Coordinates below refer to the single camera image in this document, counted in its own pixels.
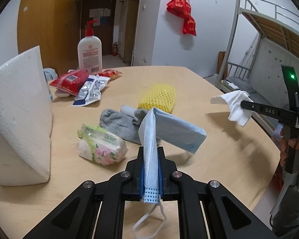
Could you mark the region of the green floral tissue pack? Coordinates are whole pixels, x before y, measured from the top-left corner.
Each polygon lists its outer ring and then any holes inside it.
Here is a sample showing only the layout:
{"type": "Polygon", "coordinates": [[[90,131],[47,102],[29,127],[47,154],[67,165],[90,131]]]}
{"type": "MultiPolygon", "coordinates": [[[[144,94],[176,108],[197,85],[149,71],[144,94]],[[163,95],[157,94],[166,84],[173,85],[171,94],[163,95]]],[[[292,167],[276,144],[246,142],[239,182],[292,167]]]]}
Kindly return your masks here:
{"type": "Polygon", "coordinates": [[[79,156],[102,166],[120,162],[128,152],[126,142],[100,126],[83,124],[77,130],[79,156]]]}

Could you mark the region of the white tissue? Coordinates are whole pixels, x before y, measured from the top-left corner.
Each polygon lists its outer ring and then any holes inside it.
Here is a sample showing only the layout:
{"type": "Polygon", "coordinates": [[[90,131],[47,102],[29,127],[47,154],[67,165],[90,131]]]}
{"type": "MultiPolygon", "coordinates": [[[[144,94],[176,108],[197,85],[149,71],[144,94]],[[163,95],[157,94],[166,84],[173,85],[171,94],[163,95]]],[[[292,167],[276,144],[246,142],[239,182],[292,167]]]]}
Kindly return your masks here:
{"type": "Polygon", "coordinates": [[[225,93],[221,96],[212,97],[210,99],[211,104],[227,105],[229,108],[228,120],[244,127],[250,120],[252,111],[243,109],[241,107],[242,101],[253,102],[253,100],[249,98],[249,94],[241,90],[225,93]]]}

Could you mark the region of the blue surgical face mask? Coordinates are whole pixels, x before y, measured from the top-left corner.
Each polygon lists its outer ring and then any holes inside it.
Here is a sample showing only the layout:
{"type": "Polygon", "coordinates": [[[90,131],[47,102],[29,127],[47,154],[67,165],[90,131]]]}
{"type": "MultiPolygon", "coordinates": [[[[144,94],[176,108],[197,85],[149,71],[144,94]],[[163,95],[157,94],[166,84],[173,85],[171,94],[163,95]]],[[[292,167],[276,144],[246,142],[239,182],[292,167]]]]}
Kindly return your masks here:
{"type": "Polygon", "coordinates": [[[157,230],[148,236],[148,238],[154,238],[167,220],[164,207],[161,203],[161,199],[163,198],[163,179],[158,155],[158,140],[163,140],[194,154],[207,135],[202,128],[156,107],[148,110],[148,113],[140,124],[138,134],[144,149],[140,197],[143,203],[152,204],[153,207],[136,222],[133,226],[133,233],[134,237],[138,238],[137,228],[139,225],[154,212],[156,207],[159,207],[164,219],[157,230]]]}

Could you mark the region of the yellow foam fruit net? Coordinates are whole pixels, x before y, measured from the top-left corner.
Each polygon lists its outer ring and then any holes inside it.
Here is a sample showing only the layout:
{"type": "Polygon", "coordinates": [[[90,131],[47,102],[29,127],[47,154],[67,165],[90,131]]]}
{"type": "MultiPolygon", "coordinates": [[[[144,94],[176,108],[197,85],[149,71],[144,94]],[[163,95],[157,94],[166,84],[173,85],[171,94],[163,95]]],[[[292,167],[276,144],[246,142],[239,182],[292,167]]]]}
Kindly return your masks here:
{"type": "Polygon", "coordinates": [[[175,100],[175,87],[169,84],[154,84],[141,98],[138,108],[150,110],[156,107],[164,112],[171,113],[175,100]]]}

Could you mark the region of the grey sock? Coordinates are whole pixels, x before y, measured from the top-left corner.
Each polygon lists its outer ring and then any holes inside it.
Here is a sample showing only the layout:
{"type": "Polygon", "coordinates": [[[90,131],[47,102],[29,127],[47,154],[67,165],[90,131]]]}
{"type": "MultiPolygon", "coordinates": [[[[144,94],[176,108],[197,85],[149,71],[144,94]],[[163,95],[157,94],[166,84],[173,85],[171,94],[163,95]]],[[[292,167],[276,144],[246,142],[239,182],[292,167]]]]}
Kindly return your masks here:
{"type": "Polygon", "coordinates": [[[140,145],[138,130],[147,113],[146,109],[137,109],[134,117],[131,117],[113,109],[105,109],[100,115],[99,125],[126,141],[140,145]]]}

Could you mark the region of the metal bunk bed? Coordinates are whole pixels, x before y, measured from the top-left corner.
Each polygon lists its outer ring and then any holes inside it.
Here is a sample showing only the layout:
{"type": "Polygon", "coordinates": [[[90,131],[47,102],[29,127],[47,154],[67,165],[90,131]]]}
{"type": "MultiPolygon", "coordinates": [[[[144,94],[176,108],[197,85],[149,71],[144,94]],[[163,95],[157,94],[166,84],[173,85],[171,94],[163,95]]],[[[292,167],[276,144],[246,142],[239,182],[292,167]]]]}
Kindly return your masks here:
{"type": "Polygon", "coordinates": [[[224,60],[214,85],[242,90],[258,103],[287,109],[281,67],[299,84],[299,10],[292,0],[235,0],[224,60]]]}

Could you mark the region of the blue white foil packet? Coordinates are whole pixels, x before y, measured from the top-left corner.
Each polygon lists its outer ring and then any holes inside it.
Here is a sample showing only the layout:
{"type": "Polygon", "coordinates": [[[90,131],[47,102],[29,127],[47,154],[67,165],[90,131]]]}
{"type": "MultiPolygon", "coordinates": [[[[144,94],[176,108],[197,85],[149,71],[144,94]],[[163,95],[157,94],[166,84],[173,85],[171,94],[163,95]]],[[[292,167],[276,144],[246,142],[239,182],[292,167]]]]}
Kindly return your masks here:
{"type": "Polygon", "coordinates": [[[101,99],[101,91],[106,87],[110,77],[89,75],[79,90],[72,106],[87,106],[101,99]]]}

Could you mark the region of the white styrofoam box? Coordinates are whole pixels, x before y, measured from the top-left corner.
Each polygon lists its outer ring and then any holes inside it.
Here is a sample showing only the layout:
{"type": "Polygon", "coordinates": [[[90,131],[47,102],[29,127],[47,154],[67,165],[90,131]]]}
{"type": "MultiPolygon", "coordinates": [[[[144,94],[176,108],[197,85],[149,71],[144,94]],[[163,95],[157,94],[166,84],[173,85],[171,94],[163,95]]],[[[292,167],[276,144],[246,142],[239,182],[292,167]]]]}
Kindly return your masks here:
{"type": "Polygon", "coordinates": [[[36,46],[0,66],[0,185],[49,180],[52,123],[51,95],[36,46]]]}

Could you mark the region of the small red orange snack packet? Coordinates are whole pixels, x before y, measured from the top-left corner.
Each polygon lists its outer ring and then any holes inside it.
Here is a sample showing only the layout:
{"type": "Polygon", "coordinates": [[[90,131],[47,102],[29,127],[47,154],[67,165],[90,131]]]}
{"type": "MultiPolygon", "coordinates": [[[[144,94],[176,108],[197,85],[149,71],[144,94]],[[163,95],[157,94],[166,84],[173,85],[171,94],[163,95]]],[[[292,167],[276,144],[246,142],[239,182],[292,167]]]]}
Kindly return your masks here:
{"type": "Polygon", "coordinates": [[[115,79],[121,77],[122,76],[122,72],[117,71],[117,70],[107,69],[104,72],[99,73],[99,76],[107,77],[111,81],[111,80],[115,80],[115,79]]]}

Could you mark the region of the grey cloth covered box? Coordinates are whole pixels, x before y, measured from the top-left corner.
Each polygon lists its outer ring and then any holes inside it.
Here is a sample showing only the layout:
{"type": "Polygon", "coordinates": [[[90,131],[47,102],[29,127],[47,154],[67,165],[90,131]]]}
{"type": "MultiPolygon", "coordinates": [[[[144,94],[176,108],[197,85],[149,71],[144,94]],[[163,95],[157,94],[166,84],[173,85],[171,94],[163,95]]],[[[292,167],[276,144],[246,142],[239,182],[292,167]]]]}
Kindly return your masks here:
{"type": "Polygon", "coordinates": [[[44,68],[43,72],[47,81],[55,80],[58,77],[56,71],[52,68],[44,68]]]}

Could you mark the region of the white lotion pump bottle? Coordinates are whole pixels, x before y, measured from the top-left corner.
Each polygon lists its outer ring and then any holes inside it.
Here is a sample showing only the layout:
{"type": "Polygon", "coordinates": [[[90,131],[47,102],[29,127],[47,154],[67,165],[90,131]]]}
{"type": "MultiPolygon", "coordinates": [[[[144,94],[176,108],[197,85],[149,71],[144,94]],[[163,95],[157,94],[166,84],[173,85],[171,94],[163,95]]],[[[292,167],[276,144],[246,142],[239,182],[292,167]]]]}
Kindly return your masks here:
{"type": "Polygon", "coordinates": [[[102,43],[94,36],[93,24],[98,20],[87,22],[85,37],[78,44],[79,69],[88,74],[102,72],[102,43]]]}

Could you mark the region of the red fire extinguisher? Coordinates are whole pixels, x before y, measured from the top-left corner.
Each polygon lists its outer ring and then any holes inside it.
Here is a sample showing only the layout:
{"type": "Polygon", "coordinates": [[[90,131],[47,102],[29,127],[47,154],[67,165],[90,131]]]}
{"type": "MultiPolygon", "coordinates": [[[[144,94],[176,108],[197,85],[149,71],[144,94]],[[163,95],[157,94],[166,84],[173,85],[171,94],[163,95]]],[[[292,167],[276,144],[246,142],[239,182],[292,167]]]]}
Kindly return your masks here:
{"type": "Polygon", "coordinates": [[[113,43],[112,56],[117,56],[117,55],[118,55],[118,43],[115,42],[113,43]]]}

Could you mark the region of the red hanging cloth bags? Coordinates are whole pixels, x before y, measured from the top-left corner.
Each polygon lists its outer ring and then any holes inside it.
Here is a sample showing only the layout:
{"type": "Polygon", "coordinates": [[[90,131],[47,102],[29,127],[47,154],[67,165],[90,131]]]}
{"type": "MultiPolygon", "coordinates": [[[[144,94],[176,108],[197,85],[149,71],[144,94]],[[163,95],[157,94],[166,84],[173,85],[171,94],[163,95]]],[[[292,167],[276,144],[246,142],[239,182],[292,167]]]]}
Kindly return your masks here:
{"type": "Polygon", "coordinates": [[[192,8],[190,5],[190,0],[170,0],[166,6],[166,10],[169,13],[184,20],[182,34],[196,37],[196,22],[191,15],[192,8]]]}

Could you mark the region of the dark brown entrance door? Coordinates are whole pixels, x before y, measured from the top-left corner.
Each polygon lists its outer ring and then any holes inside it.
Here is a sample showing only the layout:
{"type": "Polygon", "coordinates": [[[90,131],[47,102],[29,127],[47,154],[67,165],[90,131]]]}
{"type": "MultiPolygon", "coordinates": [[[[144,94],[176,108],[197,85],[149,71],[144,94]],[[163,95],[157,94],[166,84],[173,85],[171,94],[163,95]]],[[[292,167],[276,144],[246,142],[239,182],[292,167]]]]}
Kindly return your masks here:
{"type": "Polygon", "coordinates": [[[114,36],[114,16],[117,0],[83,0],[81,7],[81,39],[85,37],[88,21],[94,35],[102,42],[102,55],[112,54],[114,36]]]}

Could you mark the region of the wooden wardrobe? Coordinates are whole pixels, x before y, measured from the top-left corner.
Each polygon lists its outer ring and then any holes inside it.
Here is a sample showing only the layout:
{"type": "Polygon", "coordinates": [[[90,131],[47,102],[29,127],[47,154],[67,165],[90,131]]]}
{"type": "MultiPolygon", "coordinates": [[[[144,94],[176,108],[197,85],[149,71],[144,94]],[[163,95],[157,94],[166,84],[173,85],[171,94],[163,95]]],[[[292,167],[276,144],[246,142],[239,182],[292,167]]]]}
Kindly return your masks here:
{"type": "Polygon", "coordinates": [[[21,0],[17,23],[18,51],[40,47],[44,68],[57,74],[78,67],[82,0],[21,0]]]}

